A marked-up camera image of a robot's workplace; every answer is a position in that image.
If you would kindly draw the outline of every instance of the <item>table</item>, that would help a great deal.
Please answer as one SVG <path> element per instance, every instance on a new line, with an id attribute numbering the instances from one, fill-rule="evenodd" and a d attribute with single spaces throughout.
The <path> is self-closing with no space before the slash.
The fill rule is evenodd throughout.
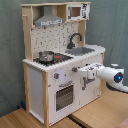
<path id="1" fill-rule="evenodd" d="M 100 98 L 71 114 L 87 128 L 115 128 L 128 118 L 128 94 L 110 91 L 102 81 Z"/>
<path id="2" fill-rule="evenodd" d="M 0 118 L 0 128 L 44 128 L 37 119 L 23 109 Z M 69 118 L 64 118 L 50 128 L 81 128 Z"/>

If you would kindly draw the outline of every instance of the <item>wooden play kitchen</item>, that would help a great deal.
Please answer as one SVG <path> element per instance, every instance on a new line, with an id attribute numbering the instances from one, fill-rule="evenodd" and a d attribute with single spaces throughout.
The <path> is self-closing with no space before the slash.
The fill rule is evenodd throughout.
<path id="1" fill-rule="evenodd" d="M 26 108 L 46 128 L 101 95 L 100 79 L 77 71 L 102 63 L 105 49 L 85 45 L 90 2 L 22 5 Z"/>

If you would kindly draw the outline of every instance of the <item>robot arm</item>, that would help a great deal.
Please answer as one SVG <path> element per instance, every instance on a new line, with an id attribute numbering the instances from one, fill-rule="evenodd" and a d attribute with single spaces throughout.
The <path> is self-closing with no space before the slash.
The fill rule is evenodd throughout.
<path id="1" fill-rule="evenodd" d="M 107 81 L 108 89 L 128 93 L 128 87 L 123 86 L 124 69 L 113 64 L 111 67 L 105 67 L 100 63 L 93 63 L 78 70 L 78 73 L 88 80 L 98 77 Z"/>

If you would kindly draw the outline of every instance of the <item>stovetop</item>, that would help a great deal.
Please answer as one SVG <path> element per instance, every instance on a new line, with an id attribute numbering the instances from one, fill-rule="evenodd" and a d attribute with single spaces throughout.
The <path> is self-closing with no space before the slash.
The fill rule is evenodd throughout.
<path id="1" fill-rule="evenodd" d="M 33 61 L 36 62 L 36 63 L 39 63 L 39 64 L 41 64 L 41 65 L 44 65 L 44 66 L 48 67 L 48 66 L 52 66 L 52 65 L 54 65 L 54 64 L 62 63 L 62 62 L 64 62 L 64 61 L 73 59 L 73 57 L 70 57 L 70 56 L 67 56 L 67 55 L 63 55 L 63 54 L 60 54 L 60 55 L 62 56 L 62 58 L 61 58 L 60 61 L 58 61 L 58 60 L 53 60 L 53 61 L 50 61 L 50 62 L 42 62 L 42 61 L 40 61 L 39 58 L 33 59 Z"/>

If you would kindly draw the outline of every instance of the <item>cooking pot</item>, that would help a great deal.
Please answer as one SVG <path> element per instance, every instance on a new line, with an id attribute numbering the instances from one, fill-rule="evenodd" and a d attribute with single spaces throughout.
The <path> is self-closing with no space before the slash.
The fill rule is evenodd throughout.
<path id="1" fill-rule="evenodd" d="M 54 52 L 52 51 L 43 51 L 39 52 L 39 59 L 43 62 L 51 62 L 54 60 Z"/>

